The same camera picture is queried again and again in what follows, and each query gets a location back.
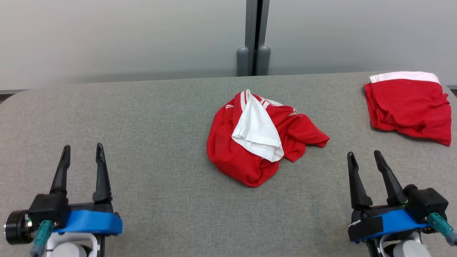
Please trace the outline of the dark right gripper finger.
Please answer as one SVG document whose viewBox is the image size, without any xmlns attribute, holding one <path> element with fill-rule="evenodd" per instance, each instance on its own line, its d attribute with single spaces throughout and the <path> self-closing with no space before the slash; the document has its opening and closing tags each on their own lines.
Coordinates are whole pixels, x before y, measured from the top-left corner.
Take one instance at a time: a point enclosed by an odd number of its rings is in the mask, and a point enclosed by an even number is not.
<svg viewBox="0 0 457 257">
<path fill-rule="evenodd" d="M 384 185 L 387 192 L 387 205 L 398 206 L 406 203 L 408 199 L 403 193 L 403 188 L 393 173 L 392 169 L 387 164 L 387 161 L 385 161 L 382 153 L 379 150 L 375 150 L 374 157 L 377 169 L 381 172 L 384 180 Z"/>
<path fill-rule="evenodd" d="M 347 164 L 352 209 L 359 210 L 370 208 L 373 202 L 364 189 L 358 173 L 359 166 L 353 152 L 347 154 Z"/>
</svg>

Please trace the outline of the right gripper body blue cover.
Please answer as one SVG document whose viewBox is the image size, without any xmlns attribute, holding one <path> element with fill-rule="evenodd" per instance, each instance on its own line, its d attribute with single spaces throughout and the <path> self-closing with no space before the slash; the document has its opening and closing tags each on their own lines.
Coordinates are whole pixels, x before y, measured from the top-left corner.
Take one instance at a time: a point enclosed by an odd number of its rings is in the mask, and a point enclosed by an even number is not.
<svg viewBox="0 0 457 257">
<path fill-rule="evenodd" d="M 407 233 L 421 231 L 429 227 L 425 222 L 416 222 L 404 210 L 397 206 L 353 206 L 351 223 L 348 225 L 349 240 L 362 243 L 379 240 L 382 236 L 405 237 Z"/>
</svg>

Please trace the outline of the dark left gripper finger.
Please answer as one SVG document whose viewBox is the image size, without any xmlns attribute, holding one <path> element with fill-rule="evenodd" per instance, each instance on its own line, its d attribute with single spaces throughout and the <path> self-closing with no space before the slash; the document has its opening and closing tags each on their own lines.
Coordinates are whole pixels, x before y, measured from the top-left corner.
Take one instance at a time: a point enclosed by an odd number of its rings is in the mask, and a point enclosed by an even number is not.
<svg viewBox="0 0 457 257">
<path fill-rule="evenodd" d="M 55 176 L 51 185 L 50 194 L 62 193 L 67 195 L 67 170 L 70 167 L 71 147 L 64 146 L 57 166 Z"/>
<path fill-rule="evenodd" d="M 96 164 L 97 164 L 97 178 L 96 190 L 93 193 L 92 200 L 95 203 L 111 203 L 113 200 L 111 192 L 111 184 L 109 173 L 107 169 L 106 157 L 104 148 L 101 143 L 96 147 Z"/>
</svg>

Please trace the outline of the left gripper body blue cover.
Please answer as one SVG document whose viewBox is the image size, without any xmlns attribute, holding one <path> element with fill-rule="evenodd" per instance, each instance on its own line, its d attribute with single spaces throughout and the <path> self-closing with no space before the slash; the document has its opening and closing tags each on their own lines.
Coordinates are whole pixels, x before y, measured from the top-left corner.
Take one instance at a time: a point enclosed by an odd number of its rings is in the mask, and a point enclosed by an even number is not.
<svg viewBox="0 0 457 257">
<path fill-rule="evenodd" d="M 54 227 L 53 233 L 90 233 L 94 235 L 119 235 L 123 233 L 123 222 L 117 213 L 112 211 L 97 211 L 95 209 L 82 208 L 81 206 L 69 206 L 71 213 L 65 228 Z M 37 229 L 32 226 L 28 217 L 28 210 L 17 210 L 10 213 L 5 226 L 5 239 L 11 245 L 29 244 Z"/>
</svg>

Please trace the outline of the red shorts with white band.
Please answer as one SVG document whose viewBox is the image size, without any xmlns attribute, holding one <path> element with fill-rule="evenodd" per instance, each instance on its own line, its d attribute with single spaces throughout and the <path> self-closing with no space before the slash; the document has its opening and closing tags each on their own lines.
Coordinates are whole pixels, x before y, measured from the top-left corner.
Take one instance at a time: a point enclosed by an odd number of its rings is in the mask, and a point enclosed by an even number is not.
<svg viewBox="0 0 457 257">
<path fill-rule="evenodd" d="M 364 91 L 372 127 L 451 145 L 452 108 L 435 74 L 399 71 L 369 78 Z"/>
</svg>

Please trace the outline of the grey cylinder post foot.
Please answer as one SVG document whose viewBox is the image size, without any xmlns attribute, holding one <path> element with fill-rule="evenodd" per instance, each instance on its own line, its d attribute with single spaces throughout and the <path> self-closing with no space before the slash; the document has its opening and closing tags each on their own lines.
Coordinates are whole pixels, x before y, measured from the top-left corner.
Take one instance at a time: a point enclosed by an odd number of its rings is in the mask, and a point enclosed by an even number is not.
<svg viewBox="0 0 457 257">
<path fill-rule="evenodd" d="M 236 76 L 248 76 L 249 72 L 249 49 L 245 46 L 236 51 Z"/>
<path fill-rule="evenodd" d="M 258 48 L 256 61 L 256 75 L 268 75 L 271 48 L 263 45 Z"/>
</svg>

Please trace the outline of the grey partition post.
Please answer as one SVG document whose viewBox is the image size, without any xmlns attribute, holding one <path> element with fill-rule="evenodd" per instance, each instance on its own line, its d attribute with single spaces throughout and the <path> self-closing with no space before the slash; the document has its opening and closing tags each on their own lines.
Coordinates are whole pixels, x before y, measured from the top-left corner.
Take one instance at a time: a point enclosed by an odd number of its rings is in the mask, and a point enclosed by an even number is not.
<svg viewBox="0 0 457 257">
<path fill-rule="evenodd" d="M 270 0 L 246 0 L 244 46 L 249 49 L 248 76 L 256 76 L 257 51 L 259 47 L 266 45 L 269 6 Z"/>
</svg>

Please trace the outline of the red shirt with white stripes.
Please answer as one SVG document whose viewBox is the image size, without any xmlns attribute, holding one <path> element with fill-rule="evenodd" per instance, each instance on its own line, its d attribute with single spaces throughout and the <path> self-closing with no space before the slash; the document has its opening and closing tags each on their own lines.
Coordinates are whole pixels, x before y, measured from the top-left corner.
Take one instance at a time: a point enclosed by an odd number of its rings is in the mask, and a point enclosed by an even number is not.
<svg viewBox="0 0 457 257">
<path fill-rule="evenodd" d="M 308 145 L 323 148 L 329 140 L 307 115 L 247 89 L 216 112 L 207 155 L 223 174 L 259 187 L 277 173 L 282 159 L 295 162 Z"/>
</svg>

